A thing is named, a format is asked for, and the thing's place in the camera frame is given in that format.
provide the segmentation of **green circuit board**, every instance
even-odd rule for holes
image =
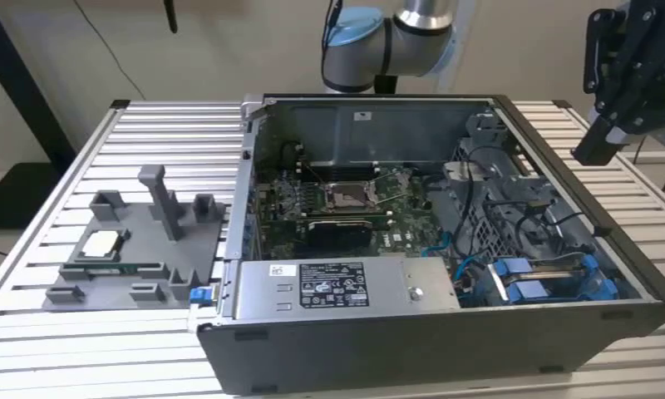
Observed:
[[[438,221],[425,198],[422,180],[396,167],[368,181],[302,182],[280,175],[257,186],[264,259],[404,255],[417,257],[440,242]],[[372,226],[369,245],[348,250],[305,251],[313,221],[364,221]]]

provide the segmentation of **metal table surface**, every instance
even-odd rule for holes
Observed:
[[[602,167],[570,159],[585,128],[573,110],[549,101],[517,106],[665,274],[665,195],[621,155]],[[180,200],[208,192],[230,202],[238,129],[233,102],[133,102],[109,111],[0,268],[0,397],[228,397],[186,330],[188,310],[45,313],[40,307],[89,222],[93,193],[117,189],[126,202],[148,201],[136,174],[141,164],[158,163]],[[665,397],[665,325],[649,337],[610,345],[572,374],[308,397]]]

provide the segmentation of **open computer tower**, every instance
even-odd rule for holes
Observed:
[[[665,278],[505,97],[244,112],[197,329],[226,393],[570,372],[665,322]]]

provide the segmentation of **warning label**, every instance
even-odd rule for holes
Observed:
[[[366,295],[361,262],[300,265],[300,306],[304,308],[369,306]]]

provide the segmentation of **gray 3d printed holder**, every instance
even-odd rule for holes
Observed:
[[[224,204],[212,195],[178,203],[162,165],[144,165],[138,181],[153,204],[125,204],[118,191],[98,191],[84,231],[46,310],[186,308],[189,290],[206,284],[214,265]]]

